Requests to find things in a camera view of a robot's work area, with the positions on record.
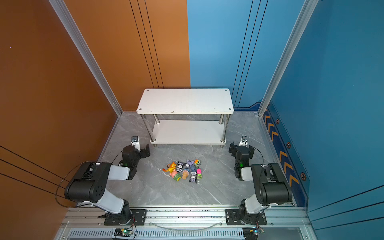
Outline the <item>orange fox toy figure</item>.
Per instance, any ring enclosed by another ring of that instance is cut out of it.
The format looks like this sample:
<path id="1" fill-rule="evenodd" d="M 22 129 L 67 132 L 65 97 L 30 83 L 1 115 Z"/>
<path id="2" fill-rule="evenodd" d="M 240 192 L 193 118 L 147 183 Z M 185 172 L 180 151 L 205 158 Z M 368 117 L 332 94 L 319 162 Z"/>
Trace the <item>orange fox toy figure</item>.
<path id="1" fill-rule="evenodd" d="M 166 169 L 162 169 L 163 172 L 169 172 L 170 174 L 177 168 L 177 164 L 172 162 L 170 165 L 167 165 Z"/>

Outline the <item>black white kuromi toy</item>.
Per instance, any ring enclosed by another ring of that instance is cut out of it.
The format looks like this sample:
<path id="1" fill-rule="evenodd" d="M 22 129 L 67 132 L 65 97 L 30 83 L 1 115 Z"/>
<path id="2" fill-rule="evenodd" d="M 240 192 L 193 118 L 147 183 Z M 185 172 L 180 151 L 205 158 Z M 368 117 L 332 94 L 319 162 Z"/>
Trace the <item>black white kuromi toy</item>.
<path id="1" fill-rule="evenodd" d="M 183 171 L 183 167 L 184 167 L 184 163 L 182 163 L 182 162 L 178 162 L 177 163 L 177 168 L 176 168 L 176 171 L 178 172 L 178 173 L 181 173 L 182 171 Z"/>

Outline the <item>purple bat toy figure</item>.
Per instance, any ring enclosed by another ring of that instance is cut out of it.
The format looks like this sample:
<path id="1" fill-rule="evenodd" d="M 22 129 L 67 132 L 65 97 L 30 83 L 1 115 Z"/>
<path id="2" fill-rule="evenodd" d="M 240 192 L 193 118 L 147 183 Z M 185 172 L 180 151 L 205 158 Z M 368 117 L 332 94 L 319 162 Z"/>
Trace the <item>purple bat toy figure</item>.
<path id="1" fill-rule="evenodd" d="M 196 171 L 196 167 L 193 161 L 187 161 L 184 165 L 185 170 L 189 170 L 191 172 Z"/>

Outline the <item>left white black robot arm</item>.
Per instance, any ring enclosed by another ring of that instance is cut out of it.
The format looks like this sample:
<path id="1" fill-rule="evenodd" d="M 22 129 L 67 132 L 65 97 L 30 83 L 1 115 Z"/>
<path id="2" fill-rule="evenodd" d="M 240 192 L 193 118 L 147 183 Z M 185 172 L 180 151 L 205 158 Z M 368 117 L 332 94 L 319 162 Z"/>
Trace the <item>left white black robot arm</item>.
<path id="1" fill-rule="evenodd" d="M 139 161 L 149 156 L 149 145 L 144 149 L 130 145 L 123 148 L 123 159 L 118 165 L 84 162 L 66 186 L 65 198 L 76 203 L 91 204 L 105 211 L 100 216 L 105 219 L 105 225 L 132 225 L 134 214 L 129 202 L 108 191 L 107 183 L 109 180 L 132 180 L 137 173 Z"/>

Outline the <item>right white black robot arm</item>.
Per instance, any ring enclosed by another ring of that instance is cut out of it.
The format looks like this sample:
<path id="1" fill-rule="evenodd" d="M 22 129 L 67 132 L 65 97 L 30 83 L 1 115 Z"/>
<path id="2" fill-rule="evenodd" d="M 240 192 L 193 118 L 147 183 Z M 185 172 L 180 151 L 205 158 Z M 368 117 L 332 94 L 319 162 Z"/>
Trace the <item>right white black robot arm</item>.
<path id="1" fill-rule="evenodd" d="M 281 167 L 277 163 L 253 164 L 249 160 L 253 158 L 258 149 L 242 141 L 239 145 L 231 143 L 229 153 L 235 158 L 234 173 L 240 181 L 253 183 L 253 195 L 242 200 L 239 211 L 229 217 L 229 220 L 243 225 L 266 225 L 263 220 L 264 211 L 271 205 L 283 205 L 293 199 L 290 185 Z"/>

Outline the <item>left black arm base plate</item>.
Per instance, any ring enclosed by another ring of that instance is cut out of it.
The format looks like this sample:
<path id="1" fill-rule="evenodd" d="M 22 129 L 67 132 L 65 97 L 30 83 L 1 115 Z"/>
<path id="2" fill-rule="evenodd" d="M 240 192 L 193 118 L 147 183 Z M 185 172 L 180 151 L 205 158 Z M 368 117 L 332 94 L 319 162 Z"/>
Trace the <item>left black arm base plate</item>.
<path id="1" fill-rule="evenodd" d="M 146 209 L 130 209 L 128 216 L 123 214 L 111 215 L 106 214 L 104 225 L 105 226 L 143 226 L 147 217 Z"/>

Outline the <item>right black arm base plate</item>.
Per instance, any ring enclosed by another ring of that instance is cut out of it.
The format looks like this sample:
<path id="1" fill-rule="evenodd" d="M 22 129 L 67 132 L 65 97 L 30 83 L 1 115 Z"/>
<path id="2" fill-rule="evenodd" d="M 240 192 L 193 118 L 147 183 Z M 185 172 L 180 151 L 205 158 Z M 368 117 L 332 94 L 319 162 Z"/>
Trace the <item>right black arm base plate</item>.
<path id="1" fill-rule="evenodd" d="M 266 226 L 267 217 L 265 213 L 249 214 L 246 211 L 240 209 L 226 209 L 226 223 L 229 226 L 234 225 L 258 225 Z"/>

